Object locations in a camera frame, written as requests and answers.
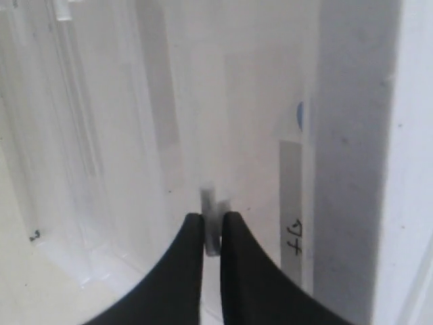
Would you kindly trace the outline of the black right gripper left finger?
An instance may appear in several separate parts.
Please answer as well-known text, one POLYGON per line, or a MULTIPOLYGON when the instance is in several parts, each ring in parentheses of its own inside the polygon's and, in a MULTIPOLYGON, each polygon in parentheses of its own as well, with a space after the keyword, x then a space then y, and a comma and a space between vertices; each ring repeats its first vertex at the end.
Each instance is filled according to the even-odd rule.
POLYGON ((146 277, 88 324, 199 324, 204 219, 189 213, 146 277))

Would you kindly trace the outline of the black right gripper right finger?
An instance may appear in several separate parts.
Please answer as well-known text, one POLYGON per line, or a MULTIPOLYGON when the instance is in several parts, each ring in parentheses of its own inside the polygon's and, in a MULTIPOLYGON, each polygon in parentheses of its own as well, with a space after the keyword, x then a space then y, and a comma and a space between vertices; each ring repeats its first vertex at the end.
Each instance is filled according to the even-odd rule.
POLYGON ((225 324, 348 324, 274 264, 238 212, 223 217, 220 278, 225 324))

